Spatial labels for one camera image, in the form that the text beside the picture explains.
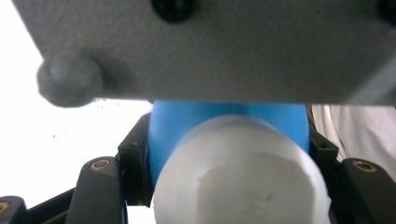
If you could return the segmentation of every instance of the blue cylinder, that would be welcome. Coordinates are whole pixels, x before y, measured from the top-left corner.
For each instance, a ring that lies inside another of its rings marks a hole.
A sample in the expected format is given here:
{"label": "blue cylinder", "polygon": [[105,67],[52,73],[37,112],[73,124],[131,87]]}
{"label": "blue cylinder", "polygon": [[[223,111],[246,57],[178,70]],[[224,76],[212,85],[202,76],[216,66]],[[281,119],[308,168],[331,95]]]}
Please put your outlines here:
{"label": "blue cylinder", "polygon": [[154,186],[184,134],[200,123],[222,115],[261,119],[308,152],[309,131],[304,105],[156,101],[148,130],[149,166]]}

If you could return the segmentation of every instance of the black bolt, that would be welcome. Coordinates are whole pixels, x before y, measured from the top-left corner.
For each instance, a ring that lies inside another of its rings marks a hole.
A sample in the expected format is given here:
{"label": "black bolt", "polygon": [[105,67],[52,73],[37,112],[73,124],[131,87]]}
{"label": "black bolt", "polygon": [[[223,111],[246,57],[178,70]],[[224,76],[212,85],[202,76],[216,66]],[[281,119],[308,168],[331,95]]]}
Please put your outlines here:
{"label": "black bolt", "polygon": [[170,23],[184,21],[194,11],[193,0],[151,0],[151,4],[155,12]]}
{"label": "black bolt", "polygon": [[382,20],[396,25],[396,0],[379,0],[376,9]]}

